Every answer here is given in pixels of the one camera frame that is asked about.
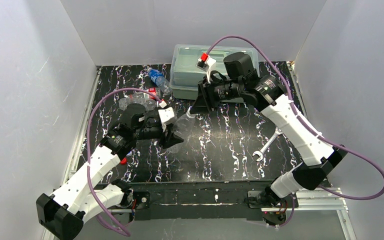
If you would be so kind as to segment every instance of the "clear plastic bottle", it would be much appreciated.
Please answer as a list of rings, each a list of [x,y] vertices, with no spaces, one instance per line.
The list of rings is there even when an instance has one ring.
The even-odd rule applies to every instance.
[[[164,95],[172,94],[172,89],[170,88],[169,81],[163,76],[161,72],[157,69],[148,68],[148,75],[159,89],[164,93]]]
[[[147,89],[147,91],[159,97],[160,91],[158,91],[156,87],[151,87],[150,89]],[[157,101],[155,101],[155,99],[148,93],[141,91],[132,95],[128,95],[127,97],[123,97],[118,101],[118,105],[123,111],[126,110],[129,104],[141,104],[145,106],[147,111],[153,110],[155,107],[157,107]]]
[[[181,115],[173,125],[174,134],[178,137],[181,137],[184,142],[173,145],[167,149],[168,152],[175,154],[179,152],[186,145],[189,135],[191,135],[192,129],[194,128],[196,121],[196,114],[190,114],[191,109],[189,108],[187,112]]]

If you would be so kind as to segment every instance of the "wrench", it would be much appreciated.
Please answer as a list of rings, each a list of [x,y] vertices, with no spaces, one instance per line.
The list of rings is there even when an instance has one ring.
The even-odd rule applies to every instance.
[[[262,146],[262,148],[259,150],[259,151],[255,151],[252,156],[255,156],[255,155],[258,155],[258,159],[256,160],[257,162],[263,160],[263,154],[265,151],[267,151],[267,149],[270,147],[270,145],[275,141],[275,139],[279,136],[279,135],[282,135],[284,134],[282,132],[282,130],[278,127],[276,127],[276,129],[274,130],[274,134],[273,136],[270,137],[270,139],[268,140],[268,142],[266,142],[266,144],[264,144],[264,146]]]

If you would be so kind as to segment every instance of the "bottle with blue label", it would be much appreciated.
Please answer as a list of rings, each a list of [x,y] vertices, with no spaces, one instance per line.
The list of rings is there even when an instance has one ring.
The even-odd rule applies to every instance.
[[[148,68],[148,75],[155,85],[161,89],[164,95],[172,94],[169,81],[157,69]]]

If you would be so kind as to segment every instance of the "marble tabletop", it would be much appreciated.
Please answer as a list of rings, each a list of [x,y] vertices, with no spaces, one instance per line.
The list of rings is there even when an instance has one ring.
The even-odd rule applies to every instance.
[[[295,104],[301,110],[296,90],[286,62],[275,62],[276,67],[288,79]],[[106,94],[124,87],[154,87],[146,71],[149,65],[104,66],[101,68],[93,107]],[[151,65],[170,79],[170,64]],[[260,76],[276,73],[266,62],[260,63]],[[108,127],[123,114],[119,99],[114,95],[99,109],[92,123],[91,145],[107,133]],[[176,99],[171,95],[164,100],[181,116],[193,100]],[[127,165],[113,168],[102,180],[109,183],[121,178],[128,182],[202,182],[272,180],[291,170],[301,162],[293,145],[278,136],[262,161],[256,162],[252,154],[263,147],[273,135],[275,124],[252,106],[244,103],[224,103],[217,111],[199,115],[191,136],[178,153],[169,153],[158,146],[158,140],[138,141]],[[83,144],[79,159],[80,168],[86,161]]]

